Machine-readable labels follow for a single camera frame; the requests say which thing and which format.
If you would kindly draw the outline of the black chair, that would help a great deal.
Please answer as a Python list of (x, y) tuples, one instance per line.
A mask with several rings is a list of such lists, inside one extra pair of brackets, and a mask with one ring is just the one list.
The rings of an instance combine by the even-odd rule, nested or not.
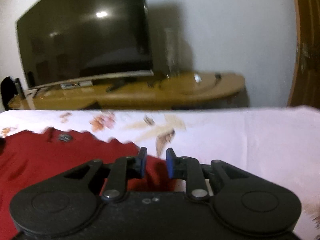
[(11, 110), (9, 107), (9, 102), (14, 98), (14, 96), (19, 95), (23, 100), (25, 99), (25, 94), (22, 89), (20, 78), (13, 80), (10, 76), (7, 76), (1, 82), (1, 98), (4, 109), (6, 111)]

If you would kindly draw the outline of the red knitted sweater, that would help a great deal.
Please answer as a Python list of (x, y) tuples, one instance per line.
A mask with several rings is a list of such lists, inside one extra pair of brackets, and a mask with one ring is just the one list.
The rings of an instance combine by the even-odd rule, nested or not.
[[(133, 142), (104, 142), (89, 132), (69, 131), (69, 142), (59, 140), (60, 135), (62, 131), (48, 128), (40, 134), (22, 131), (1, 139), (1, 239), (13, 239), (18, 234), (9, 205), (20, 190), (93, 159), (108, 164), (120, 157), (135, 157), (140, 150)], [(148, 152), (144, 178), (131, 179), (128, 190), (168, 192), (175, 184), (168, 177), (165, 161)]]

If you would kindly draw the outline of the white floral bed sheet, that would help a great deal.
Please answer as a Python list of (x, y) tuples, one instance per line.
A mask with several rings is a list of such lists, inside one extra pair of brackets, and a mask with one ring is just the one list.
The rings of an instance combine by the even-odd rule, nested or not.
[(319, 239), (319, 110), (312, 107), (224, 111), (23, 111), (1, 114), (1, 139), (22, 131), (89, 132), (95, 139), (145, 147), (165, 161), (176, 155), (209, 164), (220, 159), (294, 192), (302, 214), (294, 232)]

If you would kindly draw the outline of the small white object on cabinet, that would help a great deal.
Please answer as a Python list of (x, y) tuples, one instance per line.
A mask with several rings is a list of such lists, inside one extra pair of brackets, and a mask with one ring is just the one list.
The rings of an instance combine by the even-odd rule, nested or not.
[(194, 80), (196, 83), (201, 83), (202, 82), (202, 79), (201, 77), (199, 76), (199, 74), (194, 74)]

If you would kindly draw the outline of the large black television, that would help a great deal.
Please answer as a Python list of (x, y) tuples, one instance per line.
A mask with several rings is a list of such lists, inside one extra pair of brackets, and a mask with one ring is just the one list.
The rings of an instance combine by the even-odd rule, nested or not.
[(29, 88), (153, 71), (145, 0), (40, 0), (16, 27)]

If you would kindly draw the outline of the wooden tv cabinet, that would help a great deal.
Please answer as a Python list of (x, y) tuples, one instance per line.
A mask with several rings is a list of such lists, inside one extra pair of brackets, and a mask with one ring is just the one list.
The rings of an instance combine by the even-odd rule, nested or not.
[(245, 78), (240, 74), (197, 73), (201, 83), (195, 82), (194, 74), (186, 72), (158, 80), (141, 77), (114, 91), (109, 91), (110, 82), (70, 90), (52, 87), (29, 92), (23, 100), (16, 95), (9, 107), (19, 110), (192, 109), (228, 100), (245, 87)]

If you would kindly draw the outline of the brown wooden door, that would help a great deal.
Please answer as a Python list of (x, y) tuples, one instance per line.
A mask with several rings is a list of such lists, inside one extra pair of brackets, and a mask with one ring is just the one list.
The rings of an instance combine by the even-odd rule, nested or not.
[(296, 61), (289, 106), (319, 108), (319, 0), (294, 0)]

